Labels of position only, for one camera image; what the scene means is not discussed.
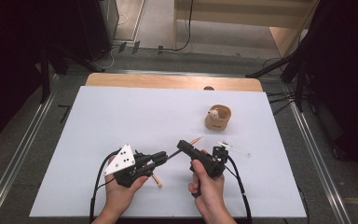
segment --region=gray floor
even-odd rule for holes
[[[163,4],[162,2],[164,1],[159,2],[155,0],[147,2],[146,8],[151,6],[150,3]],[[147,11],[144,14],[144,18],[148,16],[152,17],[146,13]],[[138,37],[142,37],[142,29],[141,26]],[[161,40],[161,42],[157,41],[157,44],[163,45],[163,41],[167,41],[167,39]],[[226,53],[223,53],[225,55],[215,55],[213,51],[203,53],[193,52],[189,54],[163,53],[158,55],[155,51],[150,50],[139,50],[136,54],[132,54],[131,49],[126,49],[121,53],[117,53],[117,50],[115,50],[112,52],[115,63],[106,71],[140,70],[177,73],[213,73],[223,77],[243,77],[244,74],[250,74],[261,69],[266,59],[275,57],[274,54],[277,53],[277,51],[275,51],[275,53],[272,52],[274,50],[271,48],[273,43],[271,43],[270,36],[268,35],[265,35],[263,38],[257,38],[254,44],[252,44],[251,40],[247,41],[249,41],[247,45],[254,48],[254,52],[257,51],[257,53],[244,55],[244,53],[237,54],[228,50]],[[105,58],[97,63],[107,66],[111,63],[110,56],[106,55]],[[59,76],[57,84],[55,85],[56,91],[54,99],[52,100],[48,113],[30,145],[29,151],[13,185],[7,195],[4,195],[5,199],[0,207],[0,223],[88,222],[85,217],[28,217],[37,194],[38,186],[43,180],[49,160],[64,126],[64,123],[60,123],[60,120],[65,110],[59,107],[59,105],[71,105],[76,98],[79,87],[84,85],[87,76],[90,74],[89,71],[75,63],[69,63],[69,65],[70,70],[68,74],[66,76]],[[265,75],[260,78],[265,92],[285,91],[283,84],[279,80],[280,73],[281,71],[277,69],[271,72],[271,75]],[[17,147],[21,143],[21,139],[26,133],[34,114],[40,106],[40,96],[40,90],[36,91],[0,135],[0,179],[15,154]],[[276,111],[287,103],[288,101],[283,101],[272,104],[271,110]],[[358,223],[358,163],[353,161],[339,161],[334,157],[332,153],[333,148],[324,133],[322,124],[317,116],[310,112],[307,103],[307,101],[303,103],[305,109],[304,116],[307,119],[328,171],[345,203],[351,222]],[[310,223],[337,223],[332,206],[326,196],[323,181],[321,181],[310,153],[307,150],[306,143],[298,127],[291,106],[285,107],[275,116],[275,119],[292,166],[295,180],[306,196],[306,202],[310,212]],[[74,185],[74,188],[76,187],[76,183],[59,184]],[[305,218],[288,218],[287,222],[307,223],[307,220]],[[284,223],[284,221],[275,218],[258,218],[255,220],[255,223]]]
[[[133,42],[144,12],[145,0],[117,0],[116,2],[119,19],[114,39]]]
[[[135,41],[140,41],[142,48],[179,49],[187,41],[188,20],[178,20],[176,27],[175,46],[172,42],[175,34],[173,0],[147,0]],[[192,21],[191,42],[183,51],[263,59],[280,57],[271,40],[268,27]]]

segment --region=small wooden container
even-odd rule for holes
[[[213,105],[210,111],[215,109],[217,109],[219,117],[214,118],[208,113],[205,118],[205,126],[209,130],[222,132],[227,127],[228,121],[231,118],[231,110],[225,105]]]

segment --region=wooden stick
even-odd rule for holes
[[[156,176],[155,174],[152,174],[152,176],[153,176],[153,179],[155,179],[155,181],[156,181],[158,187],[159,187],[159,188],[162,188],[162,183],[161,183],[161,181],[159,181],[159,179],[157,178],[157,176]]]
[[[193,141],[190,142],[190,145],[196,144],[201,138],[202,138],[202,136],[200,136],[200,137],[194,139]],[[174,155],[176,155],[176,154],[179,153],[179,152],[180,152],[180,150],[178,150],[177,152],[173,153],[173,154],[171,155],[171,157],[174,156]],[[156,181],[156,183],[158,184],[158,187],[159,187],[159,188],[162,188],[162,183],[161,183],[161,181],[159,181],[159,179],[157,178],[157,176],[156,176],[155,174],[152,174],[152,177],[153,177],[153,179]]]
[[[196,144],[203,136],[200,136],[196,139],[194,139],[193,141],[190,142],[190,145],[193,146],[194,144]]]

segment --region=wrist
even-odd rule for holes
[[[101,214],[92,222],[93,224],[114,224],[120,218],[117,214],[109,209],[104,208]]]
[[[213,213],[211,217],[205,219],[205,222],[208,224],[232,224],[237,223],[228,210],[224,207],[219,212]]]

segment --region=finger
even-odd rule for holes
[[[193,160],[191,162],[191,165],[194,168],[194,171],[196,172],[196,175],[200,179],[201,182],[207,181],[209,176],[205,171],[205,168],[203,167],[202,163],[198,160]]]
[[[190,193],[197,193],[199,191],[199,187],[195,187],[193,183],[189,183],[187,188]]]
[[[131,185],[131,189],[137,191],[140,189],[149,177],[146,175],[139,176]]]
[[[196,187],[198,187],[199,182],[200,178],[197,176],[196,173],[193,173],[193,184],[197,185]]]
[[[109,160],[107,161],[107,164],[109,164],[110,162],[112,162],[112,160],[115,158],[115,156],[111,156],[110,158],[109,158]]]

